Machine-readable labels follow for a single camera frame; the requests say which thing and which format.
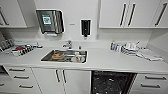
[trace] soap dispenser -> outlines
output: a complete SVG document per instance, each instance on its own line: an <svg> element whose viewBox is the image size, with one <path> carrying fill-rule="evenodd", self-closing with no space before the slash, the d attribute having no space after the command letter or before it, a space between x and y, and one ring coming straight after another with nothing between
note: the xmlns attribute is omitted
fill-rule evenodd
<svg viewBox="0 0 168 94"><path fill-rule="evenodd" d="M90 23L91 20L81 20L82 35L84 35L84 37L90 35Z"/></svg>

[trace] paper towel dispenser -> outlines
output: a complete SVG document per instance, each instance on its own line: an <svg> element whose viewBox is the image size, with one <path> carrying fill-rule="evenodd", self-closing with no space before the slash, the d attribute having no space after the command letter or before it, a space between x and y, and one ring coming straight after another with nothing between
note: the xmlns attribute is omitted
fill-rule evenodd
<svg viewBox="0 0 168 94"><path fill-rule="evenodd" d="M59 10L36 10L41 32L64 32L62 12Z"/></svg>

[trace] dishwasher door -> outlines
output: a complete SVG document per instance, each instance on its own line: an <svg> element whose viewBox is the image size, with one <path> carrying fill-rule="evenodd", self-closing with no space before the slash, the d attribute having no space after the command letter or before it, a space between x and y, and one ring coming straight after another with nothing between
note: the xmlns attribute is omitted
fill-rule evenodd
<svg viewBox="0 0 168 94"><path fill-rule="evenodd" d="M127 94L136 74L92 71L91 94Z"/></svg>

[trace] white cabinet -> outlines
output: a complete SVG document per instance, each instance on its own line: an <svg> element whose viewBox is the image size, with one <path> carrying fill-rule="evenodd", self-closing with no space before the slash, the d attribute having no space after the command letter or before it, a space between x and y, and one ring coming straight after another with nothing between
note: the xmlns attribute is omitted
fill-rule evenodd
<svg viewBox="0 0 168 94"><path fill-rule="evenodd" d="M65 70L66 94L90 94L91 71Z"/></svg>
<svg viewBox="0 0 168 94"><path fill-rule="evenodd" d="M161 0L151 27L168 28L168 0Z"/></svg>
<svg viewBox="0 0 168 94"><path fill-rule="evenodd" d="M43 94L89 94L91 71L32 68Z"/></svg>
<svg viewBox="0 0 168 94"><path fill-rule="evenodd" d="M149 28L160 0L101 0L99 28Z"/></svg>
<svg viewBox="0 0 168 94"><path fill-rule="evenodd" d="M33 0L0 0L0 28L26 28L35 26Z"/></svg>
<svg viewBox="0 0 168 94"><path fill-rule="evenodd" d="M130 94L166 94L168 75L137 74Z"/></svg>
<svg viewBox="0 0 168 94"><path fill-rule="evenodd" d="M99 28L123 28L129 0L101 0Z"/></svg>
<svg viewBox="0 0 168 94"><path fill-rule="evenodd" d="M0 92L41 94L40 88L38 87L31 68L8 66L5 66L4 68L9 74L10 81L0 80Z"/></svg>

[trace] stainless steel sink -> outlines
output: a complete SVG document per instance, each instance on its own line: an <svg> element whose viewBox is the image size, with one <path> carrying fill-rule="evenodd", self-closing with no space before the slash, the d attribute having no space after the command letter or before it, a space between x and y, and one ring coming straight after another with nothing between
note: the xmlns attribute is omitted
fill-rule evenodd
<svg viewBox="0 0 168 94"><path fill-rule="evenodd" d="M53 59L52 56L53 54L59 52L60 55L63 56L62 59ZM72 60L72 58L75 58L75 53L79 52L79 55L84 57L84 60L82 62L76 62ZM87 51L80 51L80 50L52 50L49 52L45 57L41 59L41 61L55 61L55 62L75 62L75 63L85 63L86 62L86 57L87 57Z"/></svg>

